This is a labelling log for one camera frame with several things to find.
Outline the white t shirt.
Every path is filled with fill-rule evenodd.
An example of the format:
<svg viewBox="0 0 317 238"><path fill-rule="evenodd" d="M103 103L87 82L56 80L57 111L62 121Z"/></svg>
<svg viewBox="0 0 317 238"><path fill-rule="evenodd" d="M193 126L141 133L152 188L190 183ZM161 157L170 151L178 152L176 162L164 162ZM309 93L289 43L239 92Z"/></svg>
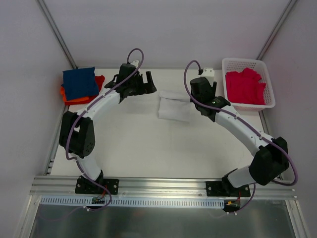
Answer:
<svg viewBox="0 0 317 238"><path fill-rule="evenodd" d="M187 94L174 91L160 91L159 119L190 121L191 102Z"/></svg>

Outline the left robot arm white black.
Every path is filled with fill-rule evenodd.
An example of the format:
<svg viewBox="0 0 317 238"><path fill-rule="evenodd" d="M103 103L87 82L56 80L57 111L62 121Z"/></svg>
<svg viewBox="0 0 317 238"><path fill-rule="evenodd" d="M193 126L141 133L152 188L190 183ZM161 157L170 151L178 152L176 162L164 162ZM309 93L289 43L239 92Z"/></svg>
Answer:
<svg viewBox="0 0 317 238"><path fill-rule="evenodd" d="M139 66L124 63L113 79L100 94L84 108L63 114L59 145L65 149L66 159L75 161L82 177L87 180L86 188L91 193L102 191L103 172L93 156L95 129L99 117L125 98L152 94L157 91L150 71L146 71L146 82L139 72Z"/></svg>

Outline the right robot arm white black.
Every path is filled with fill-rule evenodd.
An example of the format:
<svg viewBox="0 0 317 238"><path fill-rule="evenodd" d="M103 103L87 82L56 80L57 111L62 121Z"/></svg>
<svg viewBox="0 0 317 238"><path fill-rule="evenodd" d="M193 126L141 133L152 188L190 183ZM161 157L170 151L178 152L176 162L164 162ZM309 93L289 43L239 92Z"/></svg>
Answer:
<svg viewBox="0 0 317 238"><path fill-rule="evenodd" d="M224 97L216 96L216 84L210 84L205 77L191 80L190 87L191 102L201 115L227 129L253 156L250 165L234 169L221 179L225 195L233 196L244 185L267 185L289 168L285 139L273 138L245 122Z"/></svg>

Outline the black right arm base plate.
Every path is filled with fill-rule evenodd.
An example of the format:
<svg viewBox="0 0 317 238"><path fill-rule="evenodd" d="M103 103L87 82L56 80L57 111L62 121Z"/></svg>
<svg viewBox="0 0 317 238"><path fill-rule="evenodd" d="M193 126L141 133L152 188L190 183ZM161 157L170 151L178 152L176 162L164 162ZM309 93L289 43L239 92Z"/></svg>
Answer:
<svg viewBox="0 0 317 238"><path fill-rule="evenodd" d="M222 181L206 181L206 194L208 197L250 197L250 188L248 185L239 188L225 188Z"/></svg>

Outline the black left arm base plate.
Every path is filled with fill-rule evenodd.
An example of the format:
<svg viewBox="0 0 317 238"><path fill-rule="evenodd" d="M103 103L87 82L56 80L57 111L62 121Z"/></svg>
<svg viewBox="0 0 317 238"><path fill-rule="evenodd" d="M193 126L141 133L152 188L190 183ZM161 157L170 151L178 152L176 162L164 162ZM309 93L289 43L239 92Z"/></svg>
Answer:
<svg viewBox="0 0 317 238"><path fill-rule="evenodd" d="M119 188L119 180L113 178L104 178L103 176L99 176L95 181L100 186L105 187L111 195L118 194ZM76 194L102 194L105 190L100 186L95 185L87 178L80 176L77 179L75 193Z"/></svg>

